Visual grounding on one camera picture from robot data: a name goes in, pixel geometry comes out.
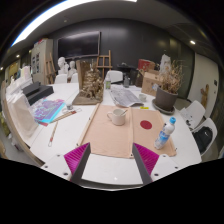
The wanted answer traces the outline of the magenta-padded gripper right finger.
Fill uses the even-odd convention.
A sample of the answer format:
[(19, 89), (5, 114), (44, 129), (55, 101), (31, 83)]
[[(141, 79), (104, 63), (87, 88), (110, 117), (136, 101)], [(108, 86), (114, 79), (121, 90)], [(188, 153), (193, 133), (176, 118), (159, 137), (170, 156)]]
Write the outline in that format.
[(167, 154), (158, 155), (155, 152), (134, 143), (132, 154), (136, 161), (144, 185), (168, 176), (180, 169)]

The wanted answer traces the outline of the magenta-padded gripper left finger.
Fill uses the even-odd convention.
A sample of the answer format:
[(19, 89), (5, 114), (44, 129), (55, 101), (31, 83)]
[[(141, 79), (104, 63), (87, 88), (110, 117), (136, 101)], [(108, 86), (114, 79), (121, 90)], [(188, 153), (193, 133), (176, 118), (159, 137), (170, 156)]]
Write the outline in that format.
[(42, 166), (42, 169), (72, 183), (80, 184), (90, 152), (90, 144), (86, 143), (65, 155), (56, 154)]

